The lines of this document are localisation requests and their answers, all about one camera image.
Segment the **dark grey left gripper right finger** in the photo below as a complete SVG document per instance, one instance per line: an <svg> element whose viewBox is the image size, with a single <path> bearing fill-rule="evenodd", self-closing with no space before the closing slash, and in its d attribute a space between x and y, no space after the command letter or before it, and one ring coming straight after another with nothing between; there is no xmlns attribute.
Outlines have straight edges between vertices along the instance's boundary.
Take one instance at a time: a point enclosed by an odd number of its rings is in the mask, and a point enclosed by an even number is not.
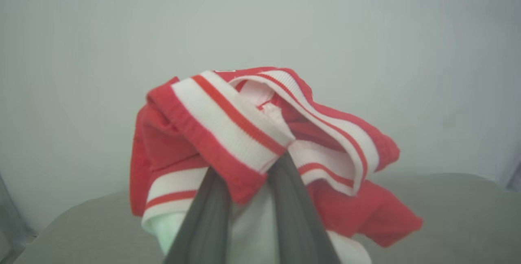
<svg viewBox="0 0 521 264"><path fill-rule="evenodd" d="M290 154L271 167L280 264L341 264Z"/></svg>

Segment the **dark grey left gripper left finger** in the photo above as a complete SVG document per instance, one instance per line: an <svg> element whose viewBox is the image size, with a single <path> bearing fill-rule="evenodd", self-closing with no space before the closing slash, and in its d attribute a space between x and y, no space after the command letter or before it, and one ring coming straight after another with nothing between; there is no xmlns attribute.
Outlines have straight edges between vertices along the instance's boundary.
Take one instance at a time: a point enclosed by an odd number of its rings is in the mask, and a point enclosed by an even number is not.
<svg viewBox="0 0 521 264"><path fill-rule="evenodd" d="M163 264L227 264L231 197L208 168Z"/></svg>

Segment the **red white sleeveless jersey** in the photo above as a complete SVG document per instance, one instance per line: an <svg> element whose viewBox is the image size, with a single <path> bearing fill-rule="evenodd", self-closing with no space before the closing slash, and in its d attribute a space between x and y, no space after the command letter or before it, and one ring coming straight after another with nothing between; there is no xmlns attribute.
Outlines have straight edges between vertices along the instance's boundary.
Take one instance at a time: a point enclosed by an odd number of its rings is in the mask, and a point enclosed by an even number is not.
<svg viewBox="0 0 521 264"><path fill-rule="evenodd" d="M136 116L130 205L164 255L208 170L231 194L227 264L283 264L269 171L287 153L341 264L372 264L353 240L388 247L422 228L370 175L398 160L396 143L357 116L314 101L287 68L205 71L149 91Z"/></svg>

